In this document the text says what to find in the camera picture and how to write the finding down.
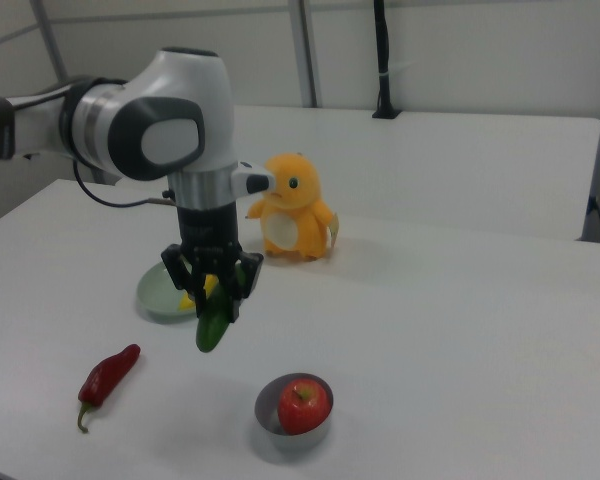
red chili pepper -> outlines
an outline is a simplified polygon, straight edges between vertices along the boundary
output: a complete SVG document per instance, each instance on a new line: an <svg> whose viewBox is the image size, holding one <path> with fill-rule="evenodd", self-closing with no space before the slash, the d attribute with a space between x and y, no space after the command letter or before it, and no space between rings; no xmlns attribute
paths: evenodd
<svg viewBox="0 0 600 480"><path fill-rule="evenodd" d="M105 358L95 366L82 385L78 400L82 402L80 414L78 415L78 428L82 433L88 433L89 430L82 425L82 417L92 408L102 406L106 398L113 389L120 383L120 380L129 373L131 367L135 365L140 356L140 347L135 343L129 345L120 353L112 357Z"/></svg>

cucumber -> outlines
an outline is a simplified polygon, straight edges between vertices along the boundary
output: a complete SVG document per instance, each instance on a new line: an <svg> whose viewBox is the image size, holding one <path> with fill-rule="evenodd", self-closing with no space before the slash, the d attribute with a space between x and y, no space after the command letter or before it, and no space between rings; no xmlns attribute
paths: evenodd
<svg viewBox="0 0 600 480"><path fill-rule="evenodd" d="M244 285L244 272L236 265L236 275L240 285ZM196 345L203 353L208 353L220 343L232 320L233 305L225 289L216 284L207 298L204 312L198 319Z"/></svg>

red apple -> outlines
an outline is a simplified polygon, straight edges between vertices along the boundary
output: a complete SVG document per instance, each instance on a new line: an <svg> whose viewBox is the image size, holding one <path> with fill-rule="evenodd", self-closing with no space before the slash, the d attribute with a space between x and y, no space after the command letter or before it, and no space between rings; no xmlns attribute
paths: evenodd
<svg viewBox="0 0 600 480"><path fill-rule="evenodd" d="M278 402L278 419L282 429L289 435L313 430L325 421L330 411L327 392L310 378L289 382Z"/></svg>

stuffed animal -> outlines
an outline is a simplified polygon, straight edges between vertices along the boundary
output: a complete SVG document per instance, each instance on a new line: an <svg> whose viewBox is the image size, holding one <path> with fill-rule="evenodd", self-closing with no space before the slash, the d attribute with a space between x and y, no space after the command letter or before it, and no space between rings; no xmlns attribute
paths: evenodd
<svg viewBox="0 0 600 480"><path fill-rule="evenodd" d="M247 218L260 219L265 252L322 258L327 251L327 227L333 248L339 225L338 216L322 200L318 171L299 153L277 155L264 167L275 176L276 188L263 193Z"/></svg>

light green dish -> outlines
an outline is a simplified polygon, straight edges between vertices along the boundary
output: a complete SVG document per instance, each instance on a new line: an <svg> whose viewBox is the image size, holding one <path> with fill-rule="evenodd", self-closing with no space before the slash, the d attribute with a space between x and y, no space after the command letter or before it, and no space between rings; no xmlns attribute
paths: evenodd
<svg viewBox="0 0 600 480"><path fill-rule="evenodd" d="M167 267L160 262L147 271L136 289L140 305L148 312L168 317L195 315L195 307L178 309L184 290L173 286Z"/></svg>

